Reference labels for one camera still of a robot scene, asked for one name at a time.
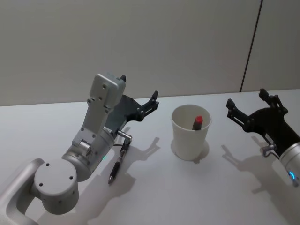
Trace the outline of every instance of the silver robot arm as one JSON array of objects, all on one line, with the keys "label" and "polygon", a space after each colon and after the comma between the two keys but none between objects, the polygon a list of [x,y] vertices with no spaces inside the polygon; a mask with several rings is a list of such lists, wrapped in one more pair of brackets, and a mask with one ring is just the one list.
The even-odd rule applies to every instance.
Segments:
[{"label": "silver robot arm", "polygon": [[126,77],[96,75],[90,90],[82,127],[61,159],[34,159],[22,166],[0,189],[0,224],[37,225],[25,211],[34,197],[52,214],[64,214],[77,204],[78,182],[87,180],[114,144],[117,135],[131,141],[121,130],[129,121],[142,121],[158,108],[158,92],[139,105],[123,95]]}]

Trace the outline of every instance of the white table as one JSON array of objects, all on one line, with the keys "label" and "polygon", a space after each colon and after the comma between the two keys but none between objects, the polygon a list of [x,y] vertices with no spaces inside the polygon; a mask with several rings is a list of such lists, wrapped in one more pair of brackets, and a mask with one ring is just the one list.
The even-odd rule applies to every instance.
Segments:
[{"label": "white table", "polygon": [[[299,134],[300,90],[270,93],[279,95],[289,110],[287,123]],[[267,106],[258,92],[161,97],[157,111],[141,123],[128,123],[134,139],[111,187],[107,181],[118,147],[79,184],[79,202],[70,213],[52,215],[35,199],[27,215],[41,225],[299,224],[300,189],[292,186],[279,161],[260,156],[260,136],[243,132],[226,117],[228,98],[247,114]],[[195,162],[171,151],[171,113],[183,104],[203,106],[212,116],[208,145]],[[0,107],[0,180],[26,159],[60,158],[86,109],[82,102]]]}]

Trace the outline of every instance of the cable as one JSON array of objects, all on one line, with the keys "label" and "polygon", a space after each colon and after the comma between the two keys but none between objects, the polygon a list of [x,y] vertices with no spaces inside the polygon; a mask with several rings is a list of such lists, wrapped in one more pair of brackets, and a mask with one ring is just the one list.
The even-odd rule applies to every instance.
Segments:
[{"label": "cable", "polygon": [[273,156],[275,156],[277,159],[279,159],[279,157],[275,154],[275,153],[273,153],[273,152],[269,152],[265,157],[268,157],[269,155],[273,155]]}]

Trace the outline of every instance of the paper cup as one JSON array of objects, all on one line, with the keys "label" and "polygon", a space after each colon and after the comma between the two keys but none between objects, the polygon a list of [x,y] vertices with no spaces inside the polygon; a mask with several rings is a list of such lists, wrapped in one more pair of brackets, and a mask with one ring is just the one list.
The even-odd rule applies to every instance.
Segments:
[{"label": "paper cup", "polygon": [[[201,130],[192,130],[196,116],[203,117]],[[210,113],[197,105],[182,105],[172,113],[174,151],[183,160],[197,158],[211,124]]]}]

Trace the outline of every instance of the gray wall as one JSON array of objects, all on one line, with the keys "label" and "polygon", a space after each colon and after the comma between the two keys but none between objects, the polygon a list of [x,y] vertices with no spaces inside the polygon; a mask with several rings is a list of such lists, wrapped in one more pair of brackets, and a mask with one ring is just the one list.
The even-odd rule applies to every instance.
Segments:
[{"label": "gray wall", "polygon": [[264,0],[243,91],[300,88],[300,1]]},{"label": "gray wall", "polygon": [[2,0],[0,105],[84,101],[93,76],[126,94],[237,92],[260,0]]}]

